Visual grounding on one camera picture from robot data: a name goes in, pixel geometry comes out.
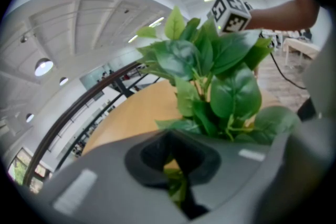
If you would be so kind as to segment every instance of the black handrail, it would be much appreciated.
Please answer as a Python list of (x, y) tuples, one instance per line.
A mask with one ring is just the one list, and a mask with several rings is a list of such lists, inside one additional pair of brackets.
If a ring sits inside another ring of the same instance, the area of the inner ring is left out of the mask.
[(93, 96), (95, 96), (98, 92), (102, 89), (110, 85), (115, 79), (119, 78), (120, 76), (124, 75), (128, 71), (136, 68), (140, 64), (137, 62), (132, 62), (127, 66), (119, 69), (118, 71), (114, 72), (113, 74), (107, 76), (105, 79), (101, 80), (87, 92), (82, 94), (72, 105), (69, 107), (59, 118), (58, 120), (52, 125), (49, 129), (47, 134), (42, 138), (40, 144), (37, 146), (35, 153), (27, 167), (26, 174), (23, 179), (23, 185), (29, 186), (31, 179), (33, 178), (35, 168), (41, 161), (43, 155), (48, 150), (48, 147), (51, 145), (53, 140), (55, 139), (56, 135), (61, 131), (64, 125), (73, 117), (77, 111), (85, 105)]
[[(127, 87), (127, 89), (131, 89), (133, 86), (135, 86), (140, 80), (142, 80), (144, 77), (146, 77), (148, 74), (143, 75), (140, 79), (138, 79), (136, 82), (134, 82), (133, 84), (131, 84), (129, 87)], [(59, 161), (58, 165), (56, 166), (55, 171), (57, 171), (58, 169), (60, 169), (63, 165), (63, 163), (65, 162), (66, 158), (68, 157), (68, 155), (71, 153), (72, 149), (74, 148), (74, 146), (80, 141), (80, 139), (84, 136), (84, 134), (90, 129), (90, 127), (92, 126), (92, 124), (94, 124), (94, 122), (101, 117), (104, 112), (110, 108), (123, 94), (120, 93), (116, 98), (114, 98), (110, 103), (108, 103), (108, 105), (106, 105), (104, 107), (104, 109), (102, 111), (99, 112), (99, 114), (85, 127), (85, 129), (78, 135), (78, 137), (75, 139), (75, 141), (71, 144), (71, 146), (68, 148), (68, 150), (65, 152), (64, 156), (62, 157), (62, 159)]]

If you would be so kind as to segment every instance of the artificial plant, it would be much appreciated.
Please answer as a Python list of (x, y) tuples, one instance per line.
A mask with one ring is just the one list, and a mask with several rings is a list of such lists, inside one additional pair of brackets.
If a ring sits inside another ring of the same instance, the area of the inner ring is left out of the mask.
[[(177, 88), (182, 118), (157, 121), (158, 127), (266, 145), (277, 134), (292, 131), (300, 120), (288, 108), (259, 111), (261, 93), (252, 71), (272, 52), (271, 39), (259, 38), (261, 30), (219, 36), (213, 18), (199, 24), (200, 19), (192, 18), (185, 25), (174, 7), (164, 28), (168, 40), (138, 48), (143, 55), (138, 62), (147, 65), (141, 72), (166, 78)], [(153, 27), (143, 27), (137, 35), (157, 38)], [(172, 171), (166, 174), (178, 177)]]

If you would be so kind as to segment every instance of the white ceiling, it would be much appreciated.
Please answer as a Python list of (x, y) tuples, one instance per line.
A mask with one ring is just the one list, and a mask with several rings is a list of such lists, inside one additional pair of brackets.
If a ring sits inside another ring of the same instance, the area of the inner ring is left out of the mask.
[[(181, 1), (189, 11), (203, 3)], [(0, 118), (24, 108), (65, 61), (93, 50), (127, 44), (137, 29), (163, 15), (163, 10), (138, 1), (60, 0), (21, 18), (0, 36)], [(22, 44), (23, 34), (28, 40)], [(55, 67), (37, 78), (34, 67), (42, 57), (51, 59)]]

